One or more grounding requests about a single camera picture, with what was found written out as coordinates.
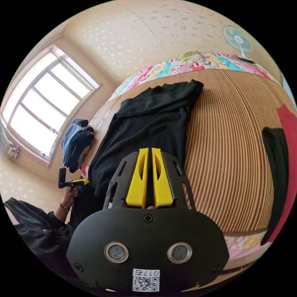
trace bamboo mat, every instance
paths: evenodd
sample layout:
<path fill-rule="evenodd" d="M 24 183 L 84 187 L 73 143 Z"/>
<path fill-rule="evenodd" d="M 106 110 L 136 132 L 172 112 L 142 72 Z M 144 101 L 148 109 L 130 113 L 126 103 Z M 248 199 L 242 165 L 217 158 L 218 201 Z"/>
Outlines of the bamboo mat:
<path fill-rule="evenodd" d="M 113 115 L 127 98 L 148 87 L 192 79 L 204 84 L 187 132 L 185 171 L 197 211 L 214 220 L 225 235 L 266 230 L 273 202 L 273 181 L 261 131 L 281 127 L 276 108 L 296 110 L 284 89 L 259 75 L 206 69 L 163 77 L 139 85 L 107 102 L 91 125 L 95 143 L 90 164 Z"/>

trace red cloth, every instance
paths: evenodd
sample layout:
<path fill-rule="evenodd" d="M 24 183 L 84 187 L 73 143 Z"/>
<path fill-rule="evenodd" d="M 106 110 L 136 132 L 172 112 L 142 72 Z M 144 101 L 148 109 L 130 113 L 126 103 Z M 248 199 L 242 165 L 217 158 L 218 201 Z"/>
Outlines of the red cloth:
<path fill-rule="evenodd" d="M 276 236 L 284 226 L 289 213 L 293 207 L 297 195 L 297 117 L 291 113 L 288 108 L 283 105 L 278 110 L 278 116 L 285 133 L 288 154 L 289 154 L 289 178 L 285 205 L 282 216 L 269 238 L 269 242 L 273 242 Z"/>

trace sticker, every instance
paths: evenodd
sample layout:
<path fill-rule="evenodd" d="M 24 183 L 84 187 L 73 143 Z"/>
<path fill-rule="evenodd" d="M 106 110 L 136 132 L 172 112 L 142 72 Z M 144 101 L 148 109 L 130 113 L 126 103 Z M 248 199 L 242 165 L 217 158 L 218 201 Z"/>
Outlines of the sticker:
<path fill-rule="evenodd" d="M 159 292 L 160 270 L 133 269 L 134 292 Z"/>

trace window frame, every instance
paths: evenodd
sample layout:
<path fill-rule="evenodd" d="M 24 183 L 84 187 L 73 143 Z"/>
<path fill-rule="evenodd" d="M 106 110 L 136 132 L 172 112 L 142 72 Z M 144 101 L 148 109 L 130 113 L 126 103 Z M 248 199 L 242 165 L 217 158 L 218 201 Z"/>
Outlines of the window frame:
<path fill-rule="evenodd" d="M 45 158 L 42 158 L 43 161 L 45 161 L 46 163 L 50 164 L 50 161 L 54 155 L 54 152 L 56 150 L 57 147 L 57 143 L 60 139 L 60 136 L 62 135 L 62 133 L 64 132 L 64 130 L 66 129 L 66 127 L 69 125 L 70 120 L 73 118 L 73 116 L 75 115 L 75 113 L 79 110 L 79 108 L 82 106 L 82 104 L 85 102 L 85 100 L 98 88 L 100 88 L 101 84 L 97 83 L 97 87 L 93 86 L 90 82 L 87 81 L 87 79 L 85 79 L 73 66 L 71 66 L 67 61 L 66 58 L 70 58 L 67 54 L 63 53 L 61 56 L 58 55 L 53 48 L 55 47 L 55 45 L 52 45 L 49 50 L 46 50 L 44 52 L 44 54 L 39 57 L 39 59 L 37 61 L 34 62 L 34 64 L 32 64 L 30 66 L 30 68 L 24 73 L 24 75 L 26 75 L 26 73 L 40 60 L 42 59 L 44 56 L 46 56 L 48 53 L 52 53 L 54 56 L 56 56 L 56 60 L 53 61 L 51 64 L 49 64 L 42 72 L 40 72 L 35 79 L 28 85 L 28 87 L 25 89 L 25 91 L 23 92 L 23 94 L 20 96 L 20 98 L 18 99 L 16 105 L 13 108 L 13 111 L 11 113 L 11 116 L 9 118 L 8 121 L 5 120 L 4 116 L 3 116 L 3 111 L 5 109 L 6 104 L 9 101 L 9 98 L 13 92 L 13 90 L 15 89 L 15 87 L 19 84 L 20 80 L 23 78 L 24 75 L 22 75 L 19 79 L 16 78 L 18 80 L 17 84 L 14 86 L 14 88 L 11 90 L 10 95 L 8 97 L 8 99 L 6 100 L 4 106 L 1 106 L 1 112 L 0 112 L 0 120 L 2 121 L 5 129 L 12 135 L 13 138 L 15 138 L 18 142 L 20 142 L 20 144 L 22 146 L 25 147 L 25 149 L 29 150 L 31 153 L 37 155 L 39 158 L 41 157 L 41 153 L 37 148 L 35 148 L 32 144 L 30 144 L 29 142 L 27 142 L 19 133 L 17 133 L 12 127 L 11 127 L 11 121 L 15 115 L 15 112 L 18 108 L 18 106 L 21 106 L 22 108 L 25 109 L 26 112 L 28 112 L 34 119 L 36 119 L 38 122 L 40 122 L 44 127 L 46 127 L 47 129 L 51 129 L 54 127 L 50 127 L 48 124 L 46 124 L 42 119 L 40 119 L 39 117 L 37 117 L 33 112 L 30 111 L 30 109 L 28 109 L 23 103 L 22 100 L 24 99 L 24 97 L 27 95 L 29 90 L 33 90 L 34 92 L 36 92 L 45 102 L 47 102 L 49 105 L 51 105 L 55 110 L 57 110 L 59 113 L 61 113 L 66 119 L 63 123 L 63 125 L 61 126 L 61 128 L 59 129 L 59 131 L 56 132 L 56 138 L 55 141 L 53 143 L 50 155 Z M 84 97 L 80 97 L 78 94 L 76 94 L 76 92 L 74 92 L 70 87 L 68 87 L 64 82 L 62 82 L 54 73 L 52 73 L 50 70 L 55 67 L 57 64 L 61 64 L 63 67 L 66 68 L 67 71 L 69 71 L 80 83 L 82 83 L 88 90 L 89 92 L 84 96 Z M 46 99 L 36 88 L 35 88 L 35 84 L 46 74 L 48 73 L 49 75 L 51 75 L 58 83 L 60 83 L 66 90 L 68 90 L 72 95 L 74 95 L 79 102 L 77 103 L 77 105 L 74 107 L 74 109 L 70 112 L 69 115 L 67 115 L 66 113 L 64 113 L 63 111 L 61 111 L 59 108 L 57 108 L 53 103 L 51 103 L 48 99 Z"/>

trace bed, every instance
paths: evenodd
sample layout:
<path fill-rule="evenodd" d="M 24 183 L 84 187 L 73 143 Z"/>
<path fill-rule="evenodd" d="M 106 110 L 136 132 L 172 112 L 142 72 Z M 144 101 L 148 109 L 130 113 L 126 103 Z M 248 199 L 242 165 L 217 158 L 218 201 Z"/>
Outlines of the bed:
<path fill-rule="evenodd" d="M 95 142 L 81 173 L 88 175 L 113 115 L 127 98 L 147 88 L 192 79 L 204 84 L 188 125 L 185 172 L 196 209 L 224 233 L 230 259 L 225 269 L 258 259 L 273 202 L 273 181 L 262 143 L 264 127 L 281 127 L 277 108 L 297 114 L 282 86 L 259 64 L 227 54 L 203 54 L 183 64 L 177 58 L 127 78 L 97 112 Z"/>

